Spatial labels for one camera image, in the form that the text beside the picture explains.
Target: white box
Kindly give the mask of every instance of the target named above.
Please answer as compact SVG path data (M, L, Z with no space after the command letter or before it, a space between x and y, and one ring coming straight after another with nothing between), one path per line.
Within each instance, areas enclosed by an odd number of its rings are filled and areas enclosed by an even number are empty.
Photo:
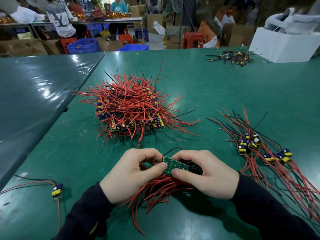
M320 33L294 35L257 28L249 51L274 63L308 61L320 45Z

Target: circuit board panel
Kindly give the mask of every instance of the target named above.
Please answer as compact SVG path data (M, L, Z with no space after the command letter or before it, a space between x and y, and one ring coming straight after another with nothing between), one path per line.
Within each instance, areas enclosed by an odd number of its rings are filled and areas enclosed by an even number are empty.
M187 170L190 172L190 167L189 165L186 165L182 162L179 162L177 160L174 160L170 157L167 157L167 156L164 156L163 157L163 162L166 163L168 165L167 169L164 171L164 174L167 174L167 175L171 175L171 171L174 169L174 168L178 168L178 169L184 169L184 170Z

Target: hand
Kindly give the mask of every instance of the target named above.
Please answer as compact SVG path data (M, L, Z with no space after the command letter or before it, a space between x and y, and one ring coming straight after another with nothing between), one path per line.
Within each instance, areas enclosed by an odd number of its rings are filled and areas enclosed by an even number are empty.
M197 175L183 169L173 169L173 177L192 184L202 193L217 199L231 199L238 187L239 173L220 161L209 151L184 150L174 154L172 159L192 161L199 165L203 174Z
M162 162L162 157L162 154L154 148L127 150L100 182L107 199L113 204L124 202L144 184L160 176L168 166ZM153 166L148 168L143 164L145 162Z

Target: green table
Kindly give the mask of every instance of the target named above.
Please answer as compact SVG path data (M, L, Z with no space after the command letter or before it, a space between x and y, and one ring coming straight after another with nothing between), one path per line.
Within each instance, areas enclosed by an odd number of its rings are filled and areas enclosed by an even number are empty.
M244 67L235 68L222 62L207 63L202 54L213 54L215 49L154 50L143 52L108 52L84 87L95 86L115 74L140 73L156 77L161 61L161 75L167 77L157 87L169 93L168 102L180 94L181 101L174 107L184 115L184 121L201 121L189 134L158 131L155 137L145 136L141 148L155 147L165 153L174 147L182 149L208 149L234 169L244 161L226 142L226 132L206 120L217 116L216 109L224 107L241 113L246 107L251 123L266 118L258 130L289 148L302 172L320 188L318 168L320 149L320 100L318 91L319 59L307 63L273 64L261 57ZM72 103L79 101L75 97ZM28 177L51 178L65 186L61 203L62 222L83 191L100 181L116 164L122 154L137 145L137 140L111 139L102 146L103 138L96 141L99 123L94 117L94 106L76 104L62 113L46 136L33 150L18 174ZM8 185L25 183L12 178ZM0 195L0 239L50 239L57 229L56 202L51 201L50 186L35 186L12 190ZM108 224L108 237L104 239L258 239L258 230L243 223L229 201L214 200L196 190L190 194L176 194L170 204L159 204L148 215L138 210L138 223L146 233L143 237L135 230L130 210L116 207Z

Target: white t-shirt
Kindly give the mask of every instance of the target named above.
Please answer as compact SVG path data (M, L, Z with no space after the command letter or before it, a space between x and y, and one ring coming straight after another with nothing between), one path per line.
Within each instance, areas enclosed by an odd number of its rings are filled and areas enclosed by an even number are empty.
M65 4L49 4L45 6L45 10L59 36L62 38L69 38L76 33L75 28L69 22L69 19L72 19L73 15Z

